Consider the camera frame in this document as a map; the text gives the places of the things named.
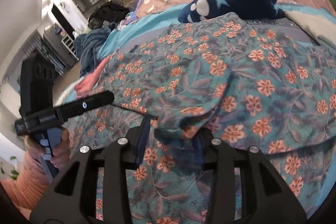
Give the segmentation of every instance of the floor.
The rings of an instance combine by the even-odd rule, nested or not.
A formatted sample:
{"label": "floor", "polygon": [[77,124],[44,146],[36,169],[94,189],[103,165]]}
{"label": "floor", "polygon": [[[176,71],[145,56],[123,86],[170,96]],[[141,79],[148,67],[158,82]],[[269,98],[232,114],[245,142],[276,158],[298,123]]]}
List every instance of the floor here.
{"label": "floor", "polygon": [[65,90],[65,88],[71,83],[79,79],[79,72],[81,69],[80,62],[76,63],[71,70],[66,72],[60,80],[53,86],[52,95],[55,101],[57,97]]}

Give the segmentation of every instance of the white wall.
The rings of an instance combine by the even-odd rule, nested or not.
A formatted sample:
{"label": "white wall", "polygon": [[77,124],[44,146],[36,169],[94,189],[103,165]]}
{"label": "white wall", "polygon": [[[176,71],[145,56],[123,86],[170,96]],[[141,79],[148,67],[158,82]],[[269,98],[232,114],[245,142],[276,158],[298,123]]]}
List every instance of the white wall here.
{"label": "white wall", "polygon": [[1,87],[1,103],[17,118],[20,118],[19,108],[21,106],[20,95],[12,88],[9,83]]}
{"label": "white wall", "polygon": [[0,157],[7,162],[11,156],[22,162],[25,153],[23,140],[10,130],[15,120],[16,117],[0,102]]}

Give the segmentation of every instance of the pink sleeve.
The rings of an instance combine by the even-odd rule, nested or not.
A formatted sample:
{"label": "pink sleeve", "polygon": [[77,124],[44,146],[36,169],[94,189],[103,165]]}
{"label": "pink sleeve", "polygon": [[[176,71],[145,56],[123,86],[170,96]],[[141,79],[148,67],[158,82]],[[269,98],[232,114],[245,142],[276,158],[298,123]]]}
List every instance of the pink sleeve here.
{"label": "pink sleeve", "polygon": [[41,164],[28,153],[25,153],[17,180],[8,178],[0,182],[15,205],[29,210],[34,208],[49,185]]}

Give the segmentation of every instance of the orange flower pattern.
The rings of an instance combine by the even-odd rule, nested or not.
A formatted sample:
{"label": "orange flower pattern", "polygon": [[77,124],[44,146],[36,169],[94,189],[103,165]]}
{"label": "orange flower pattern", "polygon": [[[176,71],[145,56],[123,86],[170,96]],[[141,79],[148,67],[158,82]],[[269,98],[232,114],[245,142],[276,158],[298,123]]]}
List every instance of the orange flower pattern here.
{"label": "orange flower pattern", "polygon": [[140,166],[133,174],[136,180],[144,180],[147,177],[147,169],[145,166]]}
{"label": "orange flower pattern", "polygon": [[282,153],[286,152],[287,147],[283,140],[278,140],[275,142],[271,142],[268,147],[268,153],[269,154],[275,154],[275,153]]}
{"label": "orange flower pattern", "polygon": [[251,30],[251,31],[249,32],[249,36],[250,36],[250,37],[256,37],[256,36],[257,36],[257,32],[256,32],[255,30]]}
{"label": "orange flower pattern", "polygon": [[216,86],[215,97],[222,98],[224,91],[226,89],[226,84],[219,84]]}
{"label": "orange flower pattern", "polygon": [[272,127],[269,125],[269,118],[262,118],[256,120],[252,127],[252,132],[254,134],[258,134],[260,138],[263,138],[266,136],[266,134],[270,133],[272,131]]}
{"label": "orange flower pattern", "polygon": [[325,100],[320,100],[316,104],[316,110],[317,112],[320,112],[322,114],[326,114],[328,110],[328,105]]}
{"label": "orange flower pattern", "polygon": [[268,53],[267,59],[273,68],[281,68],[280,58],[275,56],[272,52]]}
{"label": "orange flower pattern", "polygon": [[244,126],[242,124],[227,126],[224,129],[222,140],[228,141],[229,143],[236,143],[239,139],[245,138],[246,135],[243,131],[243,128]]}
{"label": "orange flower pattern", "polygon": [[232,112],[236,109],[237,103],[233,96],[224,97],[221,103],[221,108],[226,112]]}
{"label": "orange flower pattern", "polygon": [[248,95],[245,97],[245,100],[246,109],[252,117],[254,117],[257,112],[261,112],[263,110],[261,99],[258,96],[253,97],[252,95]]}
{"label": "orange flower pattern", "polygon": [[[147,144],[150,151],[146,150],[141,168],[126,171],[131,211],[143,223],[201,222],[205,218],[205,197],[200,189],[206,190],[205,184],[210,186],[209,177],[204,175],[201,184],[188,191],[186,185],[195,184],[194,176],[187,172],[175,179],[181,164],[192,163],[187,150],[182,155],[175,145],[176,139],[190,139],[202,126],[236,148],[257,145],[264,154],[277,154],[272,164],[302,206],[307,209],[312,205],[320,190],[316,182],[325,175],[332,153],[306,154],[305,146],[314,144],[318,148],[316,144],[335,136],[334,57],[323,47],[303,47],[276,30],[255,27],[252,30],[235,15],[188,27],[171,26],[162,36],[148,40],[143,48],[139,45],[131,53],[124,53],[121,60],[120,53],[115,53],[101,72],[98,87],[90,91],[111,90],[115,105],[157,117],[151,120]],[[217,31],[220,35],[213,37]],[[227,37],[233,32],[236,36]],[[208,48],[199,51],[203,44]],[[263,54],[257,52],[249,57],[253,50]],[[110,105],[95,113],[79,117],[70,136],[73,153],[84,144],[105,147],[142,120],[136,113]],[[298,157],[295,151],[302,154]],[[97,216],[102,213],[102,175],[99,172]],[[146,208],[150,214],[141,209],[144,200],[149,201]],[[183,204],[194,204],[195,209],[180,214]],[[148,217],[156,212],[155,218]]]}
{"label": "orange flower pattern", "polygon": [[210,74],[222,76],[224,71],[227,69],[227,65],[224,63],[223,60],[217,60],[216,63],[212,63],[210,65]]}
{"label": "orange flower pattern", "polygon": [[170,217],[164,217],[156,220],[157,224],[179,224],[179,222],[179,219],[172,220]]}
{"label": "orange flower pattern", "polygon": [[160,158],[156,165],[157,169],[163,173],[168,173],[175,166],[174,158],[171,155],[166,155]]}
{"label": "orange flower pattern", "polygon": [[237,36],[237,32],[229,32],[226,36],[227,36],[228,38],[236,37],[236,36]]}
{"label": "orange flower pattern", "polygon": [[289,185],[289,188],[292,190],[293,194],[298,197],[301,192],[301,188],[304,185],[302,176],[295,178]]}
{"label": "orange flower pattern", "polygon": [[201,44],[201,45],[198,47],[198,50],[199,50],[200,52],[204,52],[204,51],[206,51],[208,48],[209,48],[208,44],[204,43],[204,44]]}
{"label": "orange flower pattern", "polygon": [[290,174],[292,176],[296,175],[296,172],[300,166],[301,160],[297,155],[287,156],[285,165],[286,174]]}
{"label": "orange flower pattern", "polygon": [[152,166],[153,163],[158,159],[158,150],[156,148],[147,147],[145,154],[143,155],[143,160],[148,166]]}
{"label": "orange flower pattern", "polygon": [[166,91],[166,87],[162,86],[160,88],[157,88],[154,93],[157,94],[157,93],[162,93],[162,92],[165,92],[165,91]]}
{"label": "orange flower pattern", "polygon": [[262,79],[257,82],[258,91],[261,95],[269,97],[273,91],[275,91],[274,85],[272,85],[271,81],[268,79]]}
{"label": "orange flower pattern", "polygon": [[296,84],[296,75],[292,71],[289,71],[288,73],[286,73],[285,76],[289,83]]}
{"label": "orange flower pattern", "polygon": [[178,55],[168,55],[167,58],[170,60],[170,63],[175,64],[178,62],[180,57]]}
{"label": "orange flower pattern", "polygon": [[213,62],[215,62],[218,57],[210,52],[206,52],[206,53],[203,53],[202,54],[202,58],[205,59],[205,61],[208,63],[208,64],[211,64]]}
{"label": "orange flower pattern", "polygon": [[296,69],[296,72],[299,74],[299,76],[300,76],[301,79],[309,78],[308,70],[306,70],[306,69],[303,68],[302,66],[299,66],[299,67]]}
{"label": "orange flower pattern", "polygon": [[181,69],[181,67],[176,67],[171,70],[170,76],[179,76],[182,72],[183,70]]}
{"label": "orange flower pattern", "polygon": [[183,53],[184,53],[184,54],[191,54],[191,53],[193,53],[193,49],[191,49],[191,48],[187,48],[187,49],[185,49],[185,50],[183,51]]}
{"label": "orange flower pattern", "polygon": [[274,39],[275,38],[275,32],[273,32],[272,30],[269,30],[266,33],[266,36],[268,37],[268,39]]}
{"label": "orange flower pattern", "polygon": [[182,114],[201,115],[205,110],[203,107],[186,107],[180,111]]}
{"label": "orange flower pattern", "polygon": [[252,59],[252,61],[262,61],[265,59],[264,52],[262,50],[252,50],[249,54],[249,58]]}
{"label": "orange flower pattern", "polygon": [[330,109],[335,109],[336,108],[336,94],[333,94],[332,96],[329,97],[330,101]]}
{"label": "orange flower pattern", "polygon": [[176,86],[177,86],[178,83],[179,83],[179,80],[178,80],[178,79],[176,79],[176,80],[172,80],[172,81],[170,82],[168,88],[169,88],[170,90],[173,90],[174,88],[176,88]]}

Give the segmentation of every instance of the light blue sheet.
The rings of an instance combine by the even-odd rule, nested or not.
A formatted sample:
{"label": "light blue sheet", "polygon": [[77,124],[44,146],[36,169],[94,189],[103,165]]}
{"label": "light blue sheet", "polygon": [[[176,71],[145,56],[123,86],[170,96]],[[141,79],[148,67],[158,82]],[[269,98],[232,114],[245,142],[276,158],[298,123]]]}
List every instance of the light blue sheet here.
{"label": "light blue sheet", "polygon": [[168,27],[170,24],[179,24],[178,15],[186,4],[169,7],[167,10],[148,15],[139,21],[130,23],[120,31],[113,30],[98,52],[98,59],[103,60],[117,48],[123,47],[129,40],[159,28]]}

